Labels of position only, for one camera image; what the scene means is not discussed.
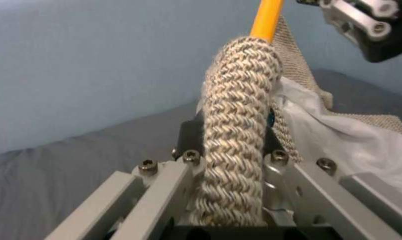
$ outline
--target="yellow rod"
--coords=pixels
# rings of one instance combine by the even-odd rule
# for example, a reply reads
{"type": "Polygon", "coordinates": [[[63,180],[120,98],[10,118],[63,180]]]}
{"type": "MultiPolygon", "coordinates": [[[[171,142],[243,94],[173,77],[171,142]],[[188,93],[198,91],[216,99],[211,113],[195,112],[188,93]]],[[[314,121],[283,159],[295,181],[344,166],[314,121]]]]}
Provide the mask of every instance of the yellow rod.
{"type": "Polygon", "coordinates": [[[284,0],[262,0],[250,36],[272,42],[284,0]]]}

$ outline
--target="screw head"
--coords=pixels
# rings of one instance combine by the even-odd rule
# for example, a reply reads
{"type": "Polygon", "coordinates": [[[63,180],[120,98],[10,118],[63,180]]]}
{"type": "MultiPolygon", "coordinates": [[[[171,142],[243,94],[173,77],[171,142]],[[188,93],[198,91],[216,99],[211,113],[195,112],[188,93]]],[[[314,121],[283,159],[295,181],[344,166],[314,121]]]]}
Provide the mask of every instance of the screw head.
{"type": "Polygon", "coordinates": [[[382,22],[378,22],[376,23],[376,25],[374,25],[374,33],[376,34],[380,34],[385,30],[385,24],[382,22]]]}
{"type": "Polygon", "coordinates": [[[183,153],[184,163],[193,163],[194,166],[198,166],[201,161],[201,154],[197,150],[187,150],[183,153]]]}
{"type": "Polygon", "coordinates": [[[155,175],[158,172],[158,162],[146,159],[138,165],[138,170],[144,176],[155,175]]]}
{"type": "Polygon", "coordinates": [[[316,165],[318,165],[322,170],[324,170],[328,175],[334,176],[337,170],[337,164],[326,157],[322,157],[316,161],[316,165]]]}
{"type": "Polygon", "coordinates": [[[272,157],[270,158],[273,164],[278,164],[280,166],[285,166],[288,163],[288,154],[286,151],[283,150],[274,150],[272,152],[272,157]]]}
{"type": "Polygon", "coordinates": [[[177,150],[176,148],[173,148],[173,150],[171,151],[171,156],[176,159],[177,158],[177,150]]]}

